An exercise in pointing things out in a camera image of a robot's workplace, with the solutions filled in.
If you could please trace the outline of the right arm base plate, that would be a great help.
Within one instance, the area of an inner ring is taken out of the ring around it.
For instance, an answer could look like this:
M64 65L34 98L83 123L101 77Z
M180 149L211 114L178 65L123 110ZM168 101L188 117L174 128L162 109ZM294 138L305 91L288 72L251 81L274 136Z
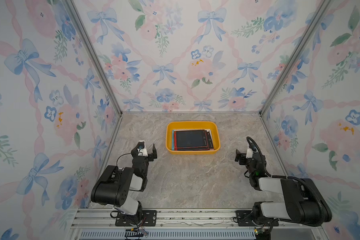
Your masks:
M233 217L233 221L238 224L239 227L278 227L279 222L276 219L265 217L262 212L253 212L249 210L237 210L236 216Z

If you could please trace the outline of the red writing tablet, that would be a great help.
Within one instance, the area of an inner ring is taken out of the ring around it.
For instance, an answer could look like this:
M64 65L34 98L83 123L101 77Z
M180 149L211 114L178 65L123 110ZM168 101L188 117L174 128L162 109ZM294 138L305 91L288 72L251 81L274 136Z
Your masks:
M206 134L206 140L207 140L208 148L209 148L209 150L213 150L214 145L213 145L213 139L212 139L211 131L210 130L205 130L205 134Z
M209 150L208 131L182 130L174 131L175 151Z

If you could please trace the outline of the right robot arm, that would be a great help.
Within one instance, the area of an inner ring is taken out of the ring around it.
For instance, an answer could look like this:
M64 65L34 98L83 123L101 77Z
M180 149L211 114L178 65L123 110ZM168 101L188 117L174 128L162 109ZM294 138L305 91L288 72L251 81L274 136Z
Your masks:
M256 191L282 196L281 202L256 202L249 213L236 212L238 225L253 223L258 226L277 224L279 221L318 227L332 220L332 211L315 183L293 176L268 176L265 156L248 149L236 151L235 161L246 167L245 177Z

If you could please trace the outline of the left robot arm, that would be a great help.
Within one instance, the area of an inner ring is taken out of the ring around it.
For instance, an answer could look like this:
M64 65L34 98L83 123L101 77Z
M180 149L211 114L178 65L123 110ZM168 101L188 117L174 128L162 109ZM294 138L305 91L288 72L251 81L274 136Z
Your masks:
M144 141L138 142L131 150L132 167L120 168L108 165L91 192L91 201L99 205L112 206L118 213L117 226L127 224L137 227L144 223L147 216L144 214L142 203L129 196L129 192L143 192L148 183L149 163L157 159L157 149L152 146L148 153Z

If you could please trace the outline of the yellow plastic storage box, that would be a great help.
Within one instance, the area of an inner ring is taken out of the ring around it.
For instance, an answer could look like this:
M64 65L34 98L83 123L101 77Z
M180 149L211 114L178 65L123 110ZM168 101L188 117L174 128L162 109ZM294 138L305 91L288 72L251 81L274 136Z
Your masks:
M213 150L205 151L175 151L174 150L174 131L175 130L210 130L213 139ZM171 122L167 126L166 148L173 155L213 155L221 148L221 140L218 127L210 121L177 121Z

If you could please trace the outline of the aluminium mounting rail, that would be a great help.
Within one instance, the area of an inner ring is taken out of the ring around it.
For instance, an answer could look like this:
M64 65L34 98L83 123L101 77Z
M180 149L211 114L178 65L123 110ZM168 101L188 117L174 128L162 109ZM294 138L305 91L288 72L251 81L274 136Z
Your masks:
M250 209L156 209L155 227L116 227L111 209L79 210L67 240L327 240L323 227L279 222L269 227L239 227L237 210Z

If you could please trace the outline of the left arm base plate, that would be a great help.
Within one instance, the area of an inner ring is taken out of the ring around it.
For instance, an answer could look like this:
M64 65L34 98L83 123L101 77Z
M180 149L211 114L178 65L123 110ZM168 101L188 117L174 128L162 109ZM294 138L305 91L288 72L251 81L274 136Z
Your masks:
M156 222L156 210L138 210L135 215L126 215L118 212L115 217L116 227L155 227Z

